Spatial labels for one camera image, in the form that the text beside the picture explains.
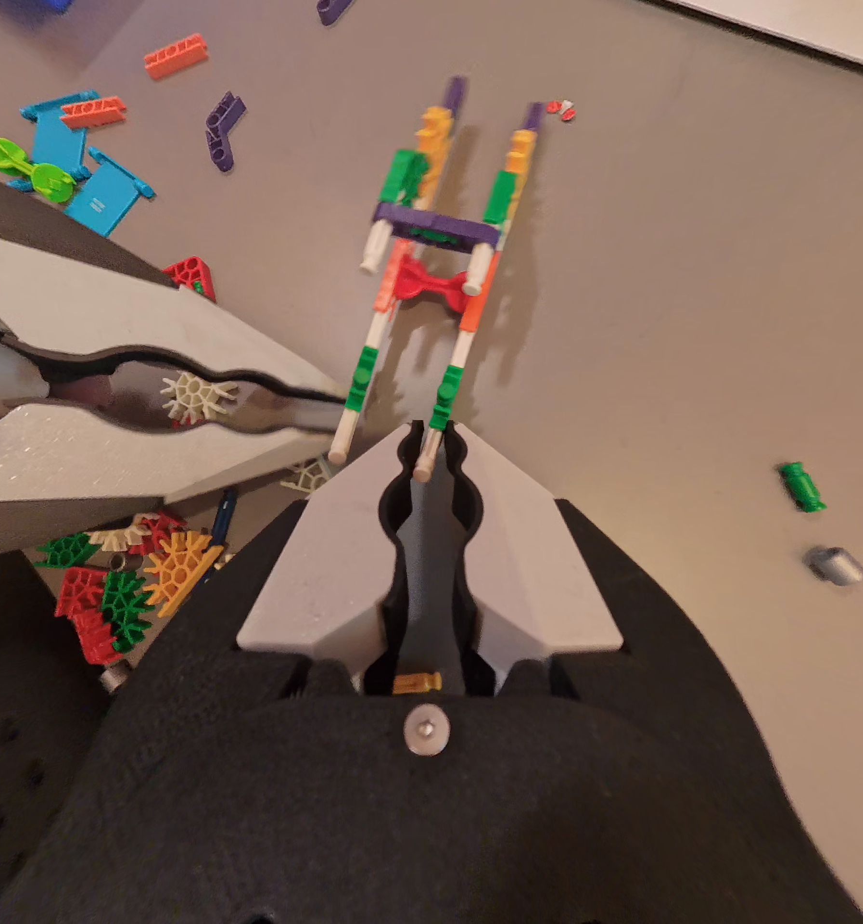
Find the white snowflake toy connector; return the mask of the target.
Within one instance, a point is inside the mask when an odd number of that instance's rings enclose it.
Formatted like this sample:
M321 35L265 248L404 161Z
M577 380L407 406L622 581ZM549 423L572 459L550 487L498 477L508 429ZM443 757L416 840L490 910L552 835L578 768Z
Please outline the white snowflake toy connector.
M91 545L99 546L103 552L127 552L131 547L141 546L152 536L152 530L139 517L126 527L88 530L85 535Z
M164 377L160 396L168 418L179 426L211 422L232 414L240 384L211 383L191 372Z

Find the joined purple toy connectors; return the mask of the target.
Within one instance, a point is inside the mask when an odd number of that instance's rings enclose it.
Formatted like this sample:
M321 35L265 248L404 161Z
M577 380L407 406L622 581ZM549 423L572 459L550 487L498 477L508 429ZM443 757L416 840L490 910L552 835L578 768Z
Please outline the joined purple toy connectors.
M227 91L216 107L208 114L205 122L205 136L208 154L221 173L228 173L234 167L234 156L229 142L229 133L246 112L240 97Z

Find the orange toy connector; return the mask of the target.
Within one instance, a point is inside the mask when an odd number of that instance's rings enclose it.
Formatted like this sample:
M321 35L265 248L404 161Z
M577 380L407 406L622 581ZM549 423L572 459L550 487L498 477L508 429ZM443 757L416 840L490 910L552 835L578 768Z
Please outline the orange toy connector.
M127 107L117 96L110 96L60 106L60 122L71 130L104 128L126 121Z
M194 33L144 57L144 69L155 80L170 77L209 57L206 40Z

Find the grey toy connector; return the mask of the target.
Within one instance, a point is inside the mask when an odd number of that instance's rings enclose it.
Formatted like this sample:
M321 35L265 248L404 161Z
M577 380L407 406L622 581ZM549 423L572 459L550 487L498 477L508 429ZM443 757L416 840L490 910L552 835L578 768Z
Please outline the grey toy connector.
M311 494L333 479L337 471L338 468L321 454L283 469L278 483L288 490Z

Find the cyan toy panel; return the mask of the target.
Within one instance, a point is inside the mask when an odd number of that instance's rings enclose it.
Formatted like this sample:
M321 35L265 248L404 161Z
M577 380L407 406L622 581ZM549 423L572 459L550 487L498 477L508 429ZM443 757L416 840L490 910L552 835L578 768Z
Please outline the cyan toy panel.
M91 177L91 170L82 162L87 130L67 127L61 121L64 114L62 107L98 99L99 93L96 90L80 90L22 107L21 116L35 124L31 151L32 162L36 165L46 163L59 167L76 183L88 180Z
M139 198L151 200L155 191L116 160L90 146L98 164L65 208L64 214L102 237L109 237Z

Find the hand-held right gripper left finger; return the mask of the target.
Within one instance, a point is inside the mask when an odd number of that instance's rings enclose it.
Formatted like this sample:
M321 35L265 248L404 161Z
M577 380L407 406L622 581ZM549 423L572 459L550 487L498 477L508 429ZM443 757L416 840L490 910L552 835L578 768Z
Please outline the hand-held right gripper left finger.
M393 583L384 491L402 474L402 425L310 494L237 636L251 652L375 661L387 648L381 603Z

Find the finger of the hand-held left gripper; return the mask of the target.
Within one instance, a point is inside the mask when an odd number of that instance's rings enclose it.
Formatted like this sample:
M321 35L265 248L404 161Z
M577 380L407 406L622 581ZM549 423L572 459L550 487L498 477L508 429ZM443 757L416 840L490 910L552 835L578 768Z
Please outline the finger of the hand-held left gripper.
M327 432L217 423L147 433L90 410L28 404L0 420L0 502L155 497L180 502L328 451Z
M246 376L344 403L347 388L187 287L171 288L0 239L0 321L34 352L146 354L213 381Z

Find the dark blue toy rod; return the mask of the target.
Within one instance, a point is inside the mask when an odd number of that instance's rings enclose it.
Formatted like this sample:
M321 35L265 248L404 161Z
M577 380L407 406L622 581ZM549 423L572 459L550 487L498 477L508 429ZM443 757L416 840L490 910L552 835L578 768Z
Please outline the dark blue toy rod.
M221 548L223 551L227 546L228 531L236 511L239 500L239 490L237 487L229 487L218 502L214 523L211 528L211 545Z

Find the red corner toy connector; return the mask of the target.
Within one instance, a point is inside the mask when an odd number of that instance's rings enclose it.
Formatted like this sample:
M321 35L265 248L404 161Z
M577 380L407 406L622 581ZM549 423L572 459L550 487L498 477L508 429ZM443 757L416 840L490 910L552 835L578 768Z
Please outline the red corner toy connector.
M116 646L113 624L106 621L102 611L88 609L68 617L75 628L79 644L88 664L106 666L119 661L124 655Z
M55 617L72 619L82 614L102 612L105 568L73 566L67 569L56 596Z
M206 289L206 297L216 303L216 292L211 270L207 263L197 256L181 260L165 267L162 272L176 284L176 286L192 289L193 280L202 280Z
M166 511L152 515L140 514L136 519L136 525L149 532L141 534L138 541L128 547L128 552L142 557L152 552L161 552L164 540L170 540L174 532L183 532L187 529L187 522L183 518Z

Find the toy rail assembly with spool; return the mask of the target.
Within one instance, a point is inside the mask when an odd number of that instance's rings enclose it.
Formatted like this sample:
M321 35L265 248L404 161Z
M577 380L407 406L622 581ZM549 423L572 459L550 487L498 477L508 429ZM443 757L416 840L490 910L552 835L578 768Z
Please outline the toy rail assembly with spool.
M415 146L394 154L378 196L379 205L401 204L418 211L431 209L449 157L467 82L464 75L452 77L443 102L429 107L423 114ZM406 256L413 256L416 248L415 242L397 238L392 250L388 251L392 238L392 219L375 218L368 232L360 269L369 274L382 269L383 274L372 306L366 341L327 457L335 467L342 466L349 454L374 374L384 329L395 313L397 301L393 285L401 263Z

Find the green toy connector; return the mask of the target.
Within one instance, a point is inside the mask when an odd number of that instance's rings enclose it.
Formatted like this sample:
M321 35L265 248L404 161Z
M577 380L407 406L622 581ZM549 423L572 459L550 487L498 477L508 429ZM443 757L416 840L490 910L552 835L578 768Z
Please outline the green toy connector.
M90 534L78 532L50 539L36 547L36 551L43 554L42 560L34 562L36 567L65 570L84 565L100 551L100 546L91 542Z
M132 571L109 571L104 577L101 611L111 627L112 648L118 654L131 652L145 640L152 623L145 618L152 611L145 578Z

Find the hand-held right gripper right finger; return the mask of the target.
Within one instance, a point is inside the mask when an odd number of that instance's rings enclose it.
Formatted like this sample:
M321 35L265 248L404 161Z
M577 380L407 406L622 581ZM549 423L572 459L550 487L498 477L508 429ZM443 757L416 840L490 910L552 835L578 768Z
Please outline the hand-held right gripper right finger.
M553 493L462 424L444 432L452 512L465 532L453 619L465 672L509 672L623 639Z

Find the small lime green clip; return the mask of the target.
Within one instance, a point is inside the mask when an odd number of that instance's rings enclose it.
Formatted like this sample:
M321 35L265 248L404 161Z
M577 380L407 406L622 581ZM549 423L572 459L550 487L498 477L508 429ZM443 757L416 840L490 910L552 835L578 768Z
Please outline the small lime green clip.
M77 187L66 171L48 163L35 164L21 146L6 138L0 138L0 173L12 178L15 188L58 204L71 200Z

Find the black perforated panel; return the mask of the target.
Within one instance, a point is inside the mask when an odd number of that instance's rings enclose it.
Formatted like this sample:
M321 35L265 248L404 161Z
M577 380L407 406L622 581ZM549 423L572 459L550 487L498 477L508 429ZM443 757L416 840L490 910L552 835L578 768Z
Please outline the black perforated panel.
M110 699L22 552L0 554L0 895L68 795Z

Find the yellow toy connector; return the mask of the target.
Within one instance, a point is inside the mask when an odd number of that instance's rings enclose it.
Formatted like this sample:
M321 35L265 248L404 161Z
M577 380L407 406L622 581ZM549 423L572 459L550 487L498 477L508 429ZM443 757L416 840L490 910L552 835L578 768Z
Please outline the yellow toy connector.
M152 552L151 564L144 569L154 581L143 586L148 605L159 619L172 616L201 578L213 567L224 550L211 535L196 530L175 531L161 540L161 552Z

